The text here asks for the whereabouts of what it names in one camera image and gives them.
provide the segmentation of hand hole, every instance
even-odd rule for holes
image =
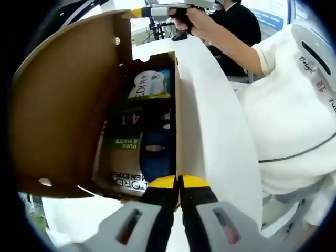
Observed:
[[[126,245],[131,235],[139,222],[142,216],[142,212],[138,209],[133,210],[133,212],[128,216],[126,225],[123,225],[123,228],[119,231],[117,235],[117,240],[121,243]]]
[[[214,214],[216,215],[220,225],[222,226],[225,237],[230,245],[236,244],[240,241],[240,235],[237,232],[236,228],[232,225],[231,221],[224,213],[224,211],[219,209],[214,209]]]
[[[158,151],[163,151],[165,149],[165,147],[160,146],[160,145],[147,145],[146,147],[147,151],[151,151],[151,152],[158,152]]]
[[[140,57],[140,60],[141,60],[142,62],[147,62],[147,61],[149,61],[150,58],[151,58],[150,55],[146,55],[146,56],[142,56],[142,57]]]
[[[49,187],[52,186],[51,181],[50,181],[50,179],[48,179],[48,178],[40,178],[38,181],[39,181],[42,185],[49,186]]]
[[[165,114],[162,119],[170,120],[170,113]]]

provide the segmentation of product package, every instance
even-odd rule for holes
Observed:
[[[176,173],[173,79],[168,69],[138,74],[128,99],[106,123],[96,181],[141,196],[148,183]]]

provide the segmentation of cardboard box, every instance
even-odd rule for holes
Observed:
[[[176,173],[171,72],[141,72],[141,84],[134,85],[128,99],[110,111],[94,174],[99,187],[142,196],[150,182]]]
[[[135,76],[175,69],[176,166],[181,159],[179,73],[172,52],[132,60],[130,21],[107,12],[67,26],[39,45],[14,78],[9,151],[18,190],[48,197],[113,195],[92,180],[108,112],[127,98]]]

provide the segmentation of person's arm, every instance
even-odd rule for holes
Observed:
[[[241,67],[263,76],[258,53],[223,26],[218,24],[216,26],[212,32],[209,32],[207,40]]]
[[[170,15],[175,13],[176,9],[170,10]],[[189,8],[187,16],[194,25],[193,35],[210,42],[246,70],[257,75],[264,75],[259,56],[254,49],[241,42],[226,28],[215,23],[205,12]],[[177,29],[187,30],[185,24],[178,20],[174,20],[174,22]]]
[[[303,237],[299,241],[298,248],[300,248],[303,244],[305,244],[308,241],[308,239],[315,233],[317,228],[318,226],[313,226],[308,222],[305,222],[303,224]]]

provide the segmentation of black shirt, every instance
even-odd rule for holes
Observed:
[[[261,42],[261,31],[255,15],[243,5],[236,3],[227,12],[215,11],[210,17],[224,26],[242,42],[249,46]],[[218,48],[209,46],[211,53],[217,58],[224,73],[228,76],[244,76],[244,70]]]

